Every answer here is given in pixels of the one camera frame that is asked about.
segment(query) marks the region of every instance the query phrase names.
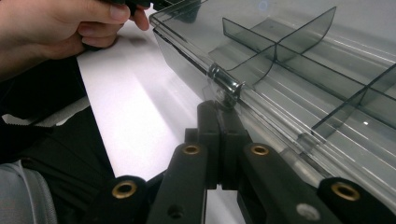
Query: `box lid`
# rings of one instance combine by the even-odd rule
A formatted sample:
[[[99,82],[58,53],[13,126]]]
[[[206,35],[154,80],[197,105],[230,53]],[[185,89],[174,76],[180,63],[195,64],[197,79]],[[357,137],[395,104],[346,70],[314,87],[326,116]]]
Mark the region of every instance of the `box lid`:
[[[392,0],[186,0],[150,23],[285,158],[356,181],[395,212],[394,11]]]

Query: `black clamp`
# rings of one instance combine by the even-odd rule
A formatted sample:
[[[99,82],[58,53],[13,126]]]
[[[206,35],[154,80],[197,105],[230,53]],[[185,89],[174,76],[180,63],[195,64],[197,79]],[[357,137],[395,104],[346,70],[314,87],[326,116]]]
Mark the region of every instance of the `black clamp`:
[[[125,199],[111,194],[127,183],[123,178],[134,185],[128,182],[121,194],[138,193]],[[164,173],[147,183],[133,176],[115,180],[98,195],[106,202],[95,203],[84,223],[204,223],[206,191],[218,184],[238,191],[247,224],[396,223],[384,204],[351,181],[328,178],[313,189],[274,149],[252,143],[233,109],[211,101],[198,105],[198,128],[186,130]]]

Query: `hinge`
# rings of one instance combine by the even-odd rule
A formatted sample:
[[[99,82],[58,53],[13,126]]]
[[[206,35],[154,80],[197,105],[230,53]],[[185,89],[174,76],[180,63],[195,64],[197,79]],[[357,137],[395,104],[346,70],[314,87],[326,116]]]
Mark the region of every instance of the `hinge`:
[[[216,100],[226,107],[234,107],[239,100],[244,82],[232,77],[216,63],[210,66],[207,76]]]

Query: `finger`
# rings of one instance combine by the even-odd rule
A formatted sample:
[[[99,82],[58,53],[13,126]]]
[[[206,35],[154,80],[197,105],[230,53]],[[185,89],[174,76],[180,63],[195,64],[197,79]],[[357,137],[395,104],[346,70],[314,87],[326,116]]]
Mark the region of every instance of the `finger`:
[[[92,47],[97,47],[97,48],[108,48],[114,44],[116,41],[117,36],[116,35],[111,35],[111,36],[106,36],[106,37],[87,37],[84,36],[82,37],[81,41],[82,43],[92,46]]]
[[[106,37],[116,35],[123,24],[105,24],[100,22],[82,22],[78,33],[87,37]]]
[[[42,45],[42,54],[53,60],[63,59],[81,53],[84,50],[81,44],[81,36],[74,33],[66,40],[49,45]]]
[[[149,7],[142,7],[142,6],[140,6],[140,5],[137,5],[136,6],[138,9],[142,9],[142,10],[147,10],[147,9],[149,9]]]
[[[120,24],[128,21],[131,11],[125,5],[110,4],[99,0],[68,0],[61,2],[60,15],[63,21],[98,21]]]
[[[147,18],[145,11],[142,9],[138,9],[130,19],[143,31],[146,31],[149,28],[149,19]]]

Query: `brass insert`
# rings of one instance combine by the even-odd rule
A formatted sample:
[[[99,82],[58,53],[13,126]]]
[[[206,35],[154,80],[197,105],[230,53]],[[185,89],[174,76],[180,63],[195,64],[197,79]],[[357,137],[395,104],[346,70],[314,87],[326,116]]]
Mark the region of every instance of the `brass insert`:
[[[259,155],[259,156],[265,156],[268,153],[270,153],[270,150],[266,147],[262,147],[262,146],[253,146],[250,149],[254,154]]]
[[[195,155],[199,153],[198,146],[186,146],[183,148],[183,152],[188,155]]]
[[[352,202],[357,201],[361,197],[356,189],[342,182],[332,184],[332,192],[341,198]]]
[[[114,189],[111,191],[113,196],[117,199],[124,199],[131,197],[137,190],[137,185],[132,180],[121,181]]]

